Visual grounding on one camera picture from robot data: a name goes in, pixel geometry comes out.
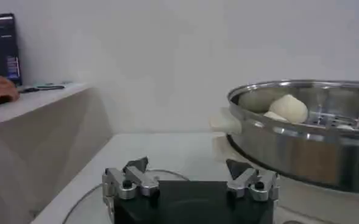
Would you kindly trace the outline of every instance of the computer monitor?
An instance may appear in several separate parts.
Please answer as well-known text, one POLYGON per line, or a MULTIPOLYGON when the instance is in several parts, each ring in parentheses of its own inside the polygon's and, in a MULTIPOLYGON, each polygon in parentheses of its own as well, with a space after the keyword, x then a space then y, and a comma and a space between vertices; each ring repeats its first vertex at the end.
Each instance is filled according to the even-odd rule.
POLYGON ((0 14, 0 75, 22 85, 15 17, 11 13, 0 14))

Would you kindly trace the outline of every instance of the white countertop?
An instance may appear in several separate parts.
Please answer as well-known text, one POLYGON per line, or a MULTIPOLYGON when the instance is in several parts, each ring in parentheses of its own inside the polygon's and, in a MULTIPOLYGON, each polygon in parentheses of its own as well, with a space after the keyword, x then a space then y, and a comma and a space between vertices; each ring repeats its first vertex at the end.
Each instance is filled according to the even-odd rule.
POLYGON ((181 173, 191 180, 229 180, 229 171, 213 152, 213 133, 123 134, 114 136, 32 224, 61 224, 69 210, 101 182, 105 168, 122 169, 144 156, 152 169, 181 173))

